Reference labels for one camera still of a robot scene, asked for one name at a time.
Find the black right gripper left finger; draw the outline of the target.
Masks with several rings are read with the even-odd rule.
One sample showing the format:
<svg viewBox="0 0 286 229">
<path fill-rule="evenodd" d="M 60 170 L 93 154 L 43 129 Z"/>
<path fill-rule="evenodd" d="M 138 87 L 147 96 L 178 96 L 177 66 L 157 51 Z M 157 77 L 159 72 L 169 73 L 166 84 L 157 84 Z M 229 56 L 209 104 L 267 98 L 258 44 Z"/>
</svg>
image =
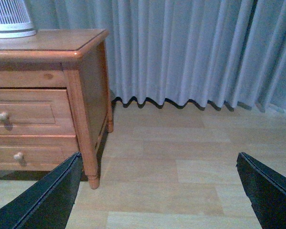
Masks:
<svg viewBox="0 0 286 229">
<path fill-rule="evenodd" d="M 13 201 L 0 208 L 0 229 L 64 229 L 82 176 L 83 161 L 74 153 Z"/>
</svg>

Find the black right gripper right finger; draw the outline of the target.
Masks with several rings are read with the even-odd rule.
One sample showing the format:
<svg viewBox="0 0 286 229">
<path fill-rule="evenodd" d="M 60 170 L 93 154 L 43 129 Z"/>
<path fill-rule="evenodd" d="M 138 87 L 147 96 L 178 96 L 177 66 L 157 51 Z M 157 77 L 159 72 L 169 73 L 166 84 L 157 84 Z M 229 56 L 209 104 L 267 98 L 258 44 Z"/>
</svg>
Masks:
<svg viewBox="0 0 286 229">
<path fill-rule="evenodd" d="M 286 177 L 241 152 L 237 171 L 263 229 L 286 229 Z"/>
</svg>

